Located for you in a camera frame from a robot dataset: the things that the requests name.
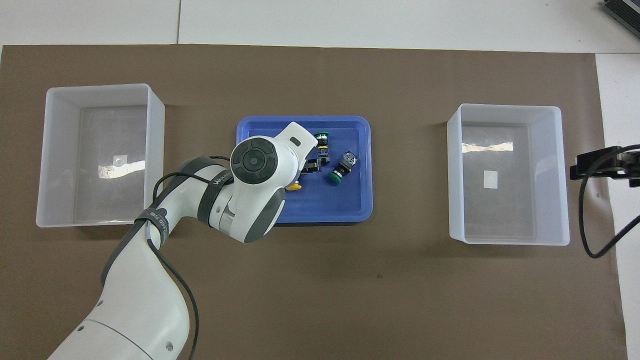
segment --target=plastic bin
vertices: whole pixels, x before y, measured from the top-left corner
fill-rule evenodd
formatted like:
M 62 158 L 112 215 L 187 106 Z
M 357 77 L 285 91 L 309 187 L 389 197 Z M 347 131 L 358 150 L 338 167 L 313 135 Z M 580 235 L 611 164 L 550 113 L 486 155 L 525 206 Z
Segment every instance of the plastic bin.
M 300 176 L 302 189 L 287 191 L 287 202 L 278 225 L 346 225 L 361 222 L 373 212 L 371 169 L 371 127 L 359 116 L 254 116 L 238 123 L 236 143 L 255 135 L 276 136 L 295 121 L 310 133 L 329 132 L 330 162 L 321 172 Z M 358 163 L 341 184 L 331 181 L 333 171 L 345 151 Z M 316 158 L 314 149 L 309 158 Z
M 47 92 L 36 223 L 131 224 L 163 174 L 164 105 L 147 84 Z
M 447 146 L 452 238 L 569 243 L 559 108 L 462 104 L 447 123 Z

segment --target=translucent storage box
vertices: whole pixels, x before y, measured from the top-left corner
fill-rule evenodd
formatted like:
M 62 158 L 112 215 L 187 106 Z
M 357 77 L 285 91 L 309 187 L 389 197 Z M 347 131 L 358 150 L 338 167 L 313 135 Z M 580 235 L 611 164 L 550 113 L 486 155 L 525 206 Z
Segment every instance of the translucent storage box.
M 452 238 L 569 243 L 559 108 L 462 104 L 447 123 L 447 146 Z
M 147 84 L 47 92 L 36 223 L 131 224 L 163 174 L 164 105 Z

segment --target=brown surface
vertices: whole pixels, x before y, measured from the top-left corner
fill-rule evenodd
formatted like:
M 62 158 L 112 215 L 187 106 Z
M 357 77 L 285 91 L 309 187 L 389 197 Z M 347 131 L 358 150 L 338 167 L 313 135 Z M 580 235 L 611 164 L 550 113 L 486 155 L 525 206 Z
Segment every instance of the brown surface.
M 120 83 L 148 83 L 165 103 L 165 172 L 229 154 L 249 115 L 371 123 L 367 221 L 277 228 L 251 245 L 193 219 L 177 226 L 163 251 L 198 300 L 196 358 L 626 358 L 615 257 L 585 255 L 578 183 L 568 184 L 567 247 L 471 246 L 448 235 L 444 123 L 463 102 L 556 105 L 569 165 L 604 144 L 592 54 L 118 45 L 3 48 L 3 359 L 42 359 L 64 340 L 98 299 L 102 266 L 126 230 L 35 225 L 45 93 Z M 592 186 L 591 237 L 610 237 L 606 187 Z

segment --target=black cable cord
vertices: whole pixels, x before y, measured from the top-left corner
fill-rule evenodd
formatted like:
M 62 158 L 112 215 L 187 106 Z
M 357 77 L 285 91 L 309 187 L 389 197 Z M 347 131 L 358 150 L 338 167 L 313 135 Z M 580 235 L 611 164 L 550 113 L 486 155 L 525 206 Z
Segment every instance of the black cable cord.
M 615 155 L 621 154 L 622 152 L 625 152 L 625 151 L 637 150 L 637 149 L 640 149 L 640 144 L 625 146 L 618 150 L 611 151 L 608 154 L 604 154 L 603 156 L 599 157 L 596 161 L 594 161 L 591 164 L 591 166 L 587 169 L 587 171 L 584 173 L 584 177 L 582 178 L 582 182 L 580 184 L 580 193 L 578 195 L 578 225 L 580 226 L 580 238 L 582 239 L 582 246 L 584 246 L 584 250 L 587 252 L 589 257 L 593 259 L 600 258 L 604 254 L 606 254 L 607 251 L 609 251 L 618 241 L 620 241 L 620 239 L 624 235 L 626 235 L 629 231 L 631 231 L 631 229 L 633 229 L 634 226 L 636 226 L 640 222 L 640 215 L 636 216 L 635 219 L 631 220 L 631 222 L 629 222 L 627 226 L 625 226 L 622 230 L 620 230 L 620 232 L 618 232 L 618 234 L 616 234 L 616 236 L 614 236 L 607 243 L 607 245 L 605 245 L 602 248 L 602 250 L 594 254 L 593 252 L 591 252 L 591 249 L 589 249 L 589 244 L 587 243 L 587 238 L 586 238 L 586 235 L 584 234 L 584 219 L 582 217 L 582 214 L 584 212 L 584 190 L 587 187 L 587 181 L 589 181 L 589 178 L 593 176 L 593 174 L 596 171 L 598 171 L 600 166 L 609 158 L 612 158 Z
M 230 161 L 229 158 L 226 156 L 209 156 L 209 159 L 222 159 L 222 160 Z
M 173 276 L 175 276 L 175 278 L 178 279 L 182 287 L 187 291 L 187 294 L 189 294 L 189 299 L 191 300 L 191 306 L 193 306 L 193 317 L 195 318 L 195 330 L 193 331 L 193 343 L 191 344 L 191 352 L 189 353 L 189 360 L 192 360 L 193 354 L 195 353 L 195 350 L 196 350 L 196 344 L 198 343 L 198 332 L 200 331 L 200 315 L 198 314 L 198 306 L 196 305 L 196 298 L 193 296 L 193 293 L 191 292 L 189 285 L 187 285 L 187 282 L 182 278 L 182 276 L 180 276 L 178 271 L 174 269 L 174 267 L 171 266 L 171 264 L 169 264 L 169 261 L 167 261 L 167 259 L 164 258 L 164 256 L 160 253 L 160 251 L 156 249 L 156 246 L 154 246 L 154 243 L 151 241 L 151 239 L 147 239 L 147 244 L 149 245 L 149 248 L 151 249 L 151 251 L 154 252 L 158 260 L 162 264 L 164 264 L 167 269 L 169 269 L 169 271 L 173 274 Z
M 158 196 L 158 188 L 160 187 L 160 184 L 162 184 L 162 182 L 164 180 L 167 180 L 168 178 L 172 177 L 172 176 L 186 176 L 186 177 L 192 177 L 193 179 L 197 179 L 200 181 L 203 181 L 205 183 L 209 183 L 209 180 L 205 179 L 202 176 L 197 176 L 194 174 L 190 174 L 188 172 L 181 172 L 181 171 L 176 171 L 176 172 L 170 172 L 169 174 L 166 174 L 165 176 L 161 177 L 160 180 L 156 181 L 156 185 L 154 186 L 154 192 L 153 192 L 153 202 L 156 201 L 157 196 Z

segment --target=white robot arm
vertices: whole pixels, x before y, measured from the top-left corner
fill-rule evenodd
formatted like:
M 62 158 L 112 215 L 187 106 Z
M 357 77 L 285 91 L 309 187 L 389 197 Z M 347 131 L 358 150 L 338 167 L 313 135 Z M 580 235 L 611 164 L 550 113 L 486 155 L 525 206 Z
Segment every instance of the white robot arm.
M 260 239 L 280 216 L 284 187 L 297 180 L 316 145 L 292 122 L 274 138 L 238 144 L 231 171 L 206 157 L 183 164 L 109 258 L 91 313 L 49 359 L 176 359 L 189 334 L 189 313 L 156 249 L 182 217 L 242 243 Z

